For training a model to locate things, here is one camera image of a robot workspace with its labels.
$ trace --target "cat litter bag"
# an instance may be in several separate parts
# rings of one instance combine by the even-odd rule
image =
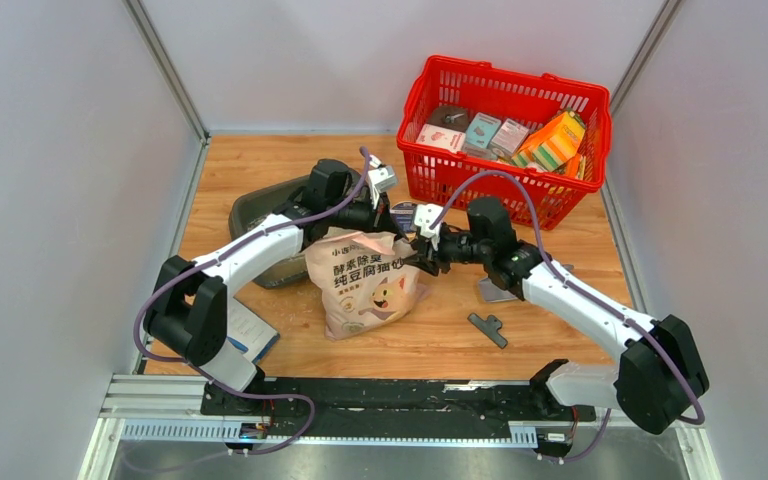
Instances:
[[[403,261],[413,254],[410,244],[394,238],[352,232],[305,250],[310,279],[322,289],[326,337],[340,340],[396,321],[424,297],[419,269]]]

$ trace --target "robotic arm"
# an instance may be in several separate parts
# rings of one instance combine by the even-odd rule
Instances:
[[[352,189],[346,165],[320,160],[307,184],[255,230],[192,262],[178,256],[167,260],[157,289],[189,269],[212,265],[160,295],[147,312],[146,331],[191,365],[244,391],[257,367],[226,338],[228,301],[240,288],[322,238],[332,226],[404,235],[389,214],[386,194],[395,185],[395,174],[374,157],[371,167],[361,180],[365,185],[358,190]],[[350,191],[360,193],[349,201]],[[301,219],[347,201],[338,212],[301,224]],[[584,366],[567,360],[549,363],[531,379],[535,402],[544,412],[552,414],[573,405],[620,408],[640,428],[658,434],[691,405],[680,381],[667,368],[668,361],[678,367],[696,397],[707,391],[707,375],[682,320],[670,315],[658,321],[633,311],[575,279],[560,263],[551,258],[547,263],[537,246],[516,238],[507,211],[495,197],[470,202],[469,230],[446,223],[432,227],[441,212],[436,205],[417,207],[413,221],[418,235],[412,242],[416,254],[406,263],[435,276],[447,273],[452,263],[481,264],[498,288],[555,313],[614,360],[611,366]],[[191,305],[187,297],[194,299]],[[669,358],[609,309],[646,329]]]

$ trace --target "cartoon cat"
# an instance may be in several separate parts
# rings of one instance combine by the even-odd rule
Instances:
[[[393,283],[389,283],[385,277],[375,287],[370,301],[372,308],[359,310],[358,315],[372,313],[382,321],[401,318],[411,307],[410,295],[405,292],[405,276],[402,275]]]

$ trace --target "gray wall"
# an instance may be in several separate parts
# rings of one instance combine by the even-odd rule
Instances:
[[[429,55],[614,88],[663,0],[145,0],[210,129],[387,130]]]
[[[0,1],[0,478],[74,478],[198,145],[119,1]]]
[[[768,2],[693,0],[615,117],[652,310],[691,325],[723,478],[768,478]]]

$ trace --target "teal box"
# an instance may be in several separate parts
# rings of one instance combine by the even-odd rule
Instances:
[[[487,148],[501,124],[502,122],[498,118],[483,113],[475,114],[475,118],[472,119],[472,123],[469,124],[469,128],[466,130],[466,143],[476,147]]]

